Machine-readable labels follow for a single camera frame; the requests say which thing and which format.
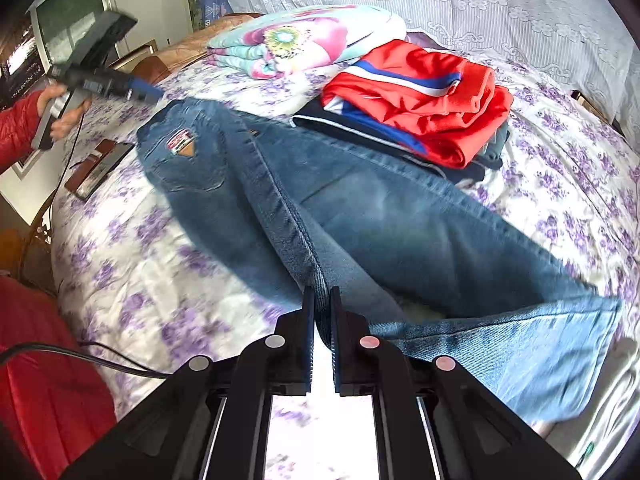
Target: blue denim jeans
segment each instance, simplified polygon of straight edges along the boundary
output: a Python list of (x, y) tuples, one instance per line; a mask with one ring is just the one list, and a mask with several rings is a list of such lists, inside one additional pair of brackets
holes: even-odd
[[(194, 150), (181, 155), (185, 135)], [(138, 142), (198, 248), (288, 309), (314, 288), (326, 344), (338, 285), (373, 333), (410, 356), (455, 357), (528, 422), (571, 418), (589, 400), (621, 301), (444, 179), (213, 101), (172, 102)], [(444, 319), (410, 319), (400, 297)]]

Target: glass pane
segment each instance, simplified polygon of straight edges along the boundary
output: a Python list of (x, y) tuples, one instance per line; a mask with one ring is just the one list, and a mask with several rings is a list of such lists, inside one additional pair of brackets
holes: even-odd
[(49, 61), (66, 61), (104, 10), (102, 0), (45, 0), (36, 8)]

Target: brown pillow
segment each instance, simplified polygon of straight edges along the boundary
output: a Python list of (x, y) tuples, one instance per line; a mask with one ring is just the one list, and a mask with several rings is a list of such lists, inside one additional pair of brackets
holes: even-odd
[(248, 14), (224, 16), (184, 40), (152, 56), (145, 57), (131, 73), (151, 84), (159, 83), (173, 72), (205, 57), (207, 41), (211, 38), (252, 19), (253, 17)]

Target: black cable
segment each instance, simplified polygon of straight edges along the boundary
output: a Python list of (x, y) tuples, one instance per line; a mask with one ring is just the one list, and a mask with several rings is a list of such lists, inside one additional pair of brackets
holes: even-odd
[(80, 116), (80, 123), (78, 124), (78, 132), (76, 133), (76, 138), (74, 139), (74, 143), (71, 146), (71, 153), (69, 153), (69, 158), (66, 160), (65, 169), (62, 171), (60, 175), (60, 180), (58, 181), (58, 185), (56, 189), (53, 191), (53, 198), (51, 199), (51, 205), (49, 206), (49, 229), (53, 230), (53, 220), (51, 216), (51, 212), (53, 211), (53, 201), (56, 199), (58, 195), (58, 190), (60, 189), (60, 184), (62, 184), (62, 180), (65, 177), (66, 170), (69, 169), (69, 163), (71, 162), (71, 158), (74, 156), (74, 150), (76, 149), (76, 142), (78, 142), (78, 137), (80, 137), (80, 130), (82, 129), (82, 122), (84, 121), (84, 114)]
[(78, 359), (83, 359), (84, 361), (89, 361), (90, 363), (94, 363), (96, 365), (105, 366), (107, 368), (112, 368), (113, 370), (117, 370), (119, 372), (124, 372), (126, 374), (137, 375), (140, 377), (147, 377), (150, 379), (166, 379), (171, 376), (171, 374), (162, 374), (160, 372), (150, 372), (148, 370), (136, 370), (135, 368), (129, 368), (128, 366), (119, 365), (116, 363), (112, 363), (111, 361), (107, 361), (105, 359), (100, 359), (99, 357), (94, 357), (92, 355), (83, 354), (82, 352), (76, 352), (75, 350), (70, 350), (69, 348), (64, 348), (62, 346), (49, 345), (45, 343), (20, 343), (11, 348), (5, 350), (0, 353), (0, 366), (4, 365), (14, 356), (21, 354), (22, 352), (30, 352), (30, 351), (41, 351), (41, 352), (53, 352), (54, 354), (62, 354), (67, 355), (69, 357), (77, 357)]
[(128, 361), (131, 364), (136, 365), (138, 368), (142, 368), (143, 370), (148, 370), (149, 372), (153, 372), (155, 374), (162, 373), (162, 372), (158, 372), (157, 370), (153, 370), (153, 368), (149, 368), (148, 366), (140, 364), (137, 361), (134, 361), (131, 357), (127, 357), (126, 355), (118, 352), (115, 348), (111, 348), (110, 346), (105, 345), (104, 343), (100, 343), (99, 341), (78, 341), (78, 346), (99, 346), (101, 348), (104, 348), (105, 350), (108, 350), (109, 352), (116, 354), (118, 357), (124, 359), (125, 361)]

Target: folded blanket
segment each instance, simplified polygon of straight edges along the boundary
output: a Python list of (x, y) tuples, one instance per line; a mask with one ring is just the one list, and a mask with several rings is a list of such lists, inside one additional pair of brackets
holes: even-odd
[(261, 16), (207, 45), (211, 64), (270, 79), (354, 59), (405, 35), (402, 18), (379, 7), (312, 6)]
[(411, 134), (422, 156), (464, 168), (507, 120), (513, 97), (491, 68), (405, 41), (379, 46), (324, 86), (326, 110), (344, 102)]

